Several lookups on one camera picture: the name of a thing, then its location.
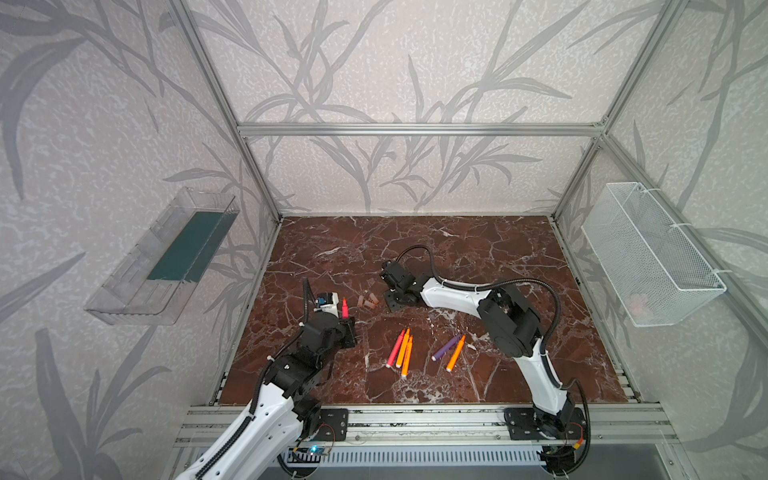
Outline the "thin pink pen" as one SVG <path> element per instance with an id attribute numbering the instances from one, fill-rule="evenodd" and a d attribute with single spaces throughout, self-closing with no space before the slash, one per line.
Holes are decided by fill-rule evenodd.
<path id="1" fill-rule="evenodd" d="M 388 368 L 392 368 L 393 365 L 395 364 L 395 361 L 396 361 L 396 359 L 397 359 L 397 357 L 399 355 L 399 351 L 400 351 L 401 345 L 402 345 L 404 337 L 405 337 L 405 333 L 406 333 L 406 330 L 403 329 L 400 332 L 400 334 L 398 335 L 397 339 L 396 339 L 396 342 L 395 342 L 395 344 L 394 344 L 394 346 L 393 346 L 393 348 L 392 348 L 392 350 L 391 350 L 391 352 L 389 354 L 387 362 L 386 362 L 386 366 Z"/>

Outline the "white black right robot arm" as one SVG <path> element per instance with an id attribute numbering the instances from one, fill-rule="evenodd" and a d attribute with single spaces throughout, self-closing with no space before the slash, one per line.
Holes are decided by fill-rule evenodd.
<path id="1" fill-rule="evenodd" d="M 383 263 L 381 278 L 388 286 L 385 299 L 391 311 L 429 307 L 480 319 L 498 350 L 513 358 L 521 370 L 532 395 L 532 416 L 538 431 L 546 438 L 559 438 L 567 432 L 575 404 L 546 348 L 559 324 L 559 296 L 550 292 L 555 313 L 549 329 L 544 331 L 538 311 L 517 288 L 529 283 L 549 290 L 550 285 L 526 278 L 486 285 L 456 283 L 431 274 L 415 276 L 396 261 Z"/>

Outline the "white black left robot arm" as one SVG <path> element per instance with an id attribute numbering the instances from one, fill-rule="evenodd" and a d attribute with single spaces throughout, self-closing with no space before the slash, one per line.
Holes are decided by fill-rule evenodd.
<path id="1" fill-rule="evenodd" d="M 355 319 L 316 311 L 267 360 L 253 396 L 181 479 L 257 479 L 287 448 L 317 432 L 320 401 L 312 396 L 338 351 L 357 345 Z"/>

